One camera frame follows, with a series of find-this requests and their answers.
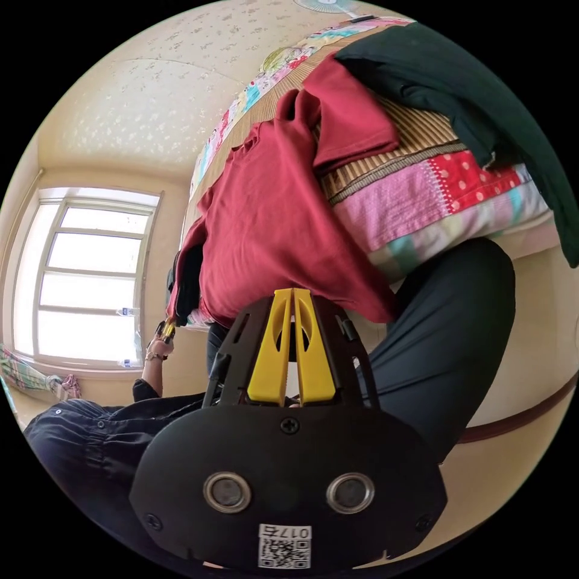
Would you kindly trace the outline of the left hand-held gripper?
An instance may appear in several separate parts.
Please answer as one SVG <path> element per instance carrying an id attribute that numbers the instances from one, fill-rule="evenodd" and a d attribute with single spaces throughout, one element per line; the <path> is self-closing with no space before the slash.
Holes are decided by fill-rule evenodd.
<path id="1" fill-rule="evenodd" d="M 194 245 L 179 250 L 166 278 L 167 318 L 163 324 L 163 339 L 172 340 L 176 327 L 184 327 L 189 315 L 199 305 L 200 273 L 203 246 Z"/>

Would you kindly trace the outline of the person's left hand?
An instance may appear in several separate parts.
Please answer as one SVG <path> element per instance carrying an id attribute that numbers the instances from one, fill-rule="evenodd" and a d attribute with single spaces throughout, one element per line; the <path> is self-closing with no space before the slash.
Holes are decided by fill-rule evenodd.
<path id="1" fill-rule="evenodd" d="M 145 362 L 149 362 L 154 359 L 160 359 L 162 361 L 167 360 L 168 356 L 173 352 L 174 337 L 172 340 L 163 339 L 163 324 L 164 321 L 158 325 L 153 339 L 147 346 L 147 351 L 144 358 Z"/>

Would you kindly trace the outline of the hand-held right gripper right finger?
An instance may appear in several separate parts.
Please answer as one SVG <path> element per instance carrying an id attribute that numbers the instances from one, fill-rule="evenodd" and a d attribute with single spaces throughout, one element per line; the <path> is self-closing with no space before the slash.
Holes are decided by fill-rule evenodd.
<path id="1" fill-rule="evenodd" d="M 293 302 L 300 403 L 332 402 L 336 389 L 311 293 L 294 288 Z"/>

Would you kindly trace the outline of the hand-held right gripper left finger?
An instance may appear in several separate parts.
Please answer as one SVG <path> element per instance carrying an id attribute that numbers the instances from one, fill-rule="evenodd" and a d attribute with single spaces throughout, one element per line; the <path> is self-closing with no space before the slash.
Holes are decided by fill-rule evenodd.
<path id="1" fill-rule="evenodd" d="M 290 358 L 293 290 L 274 293 L 247 394 L 254 403 L 284 403 Z"/>

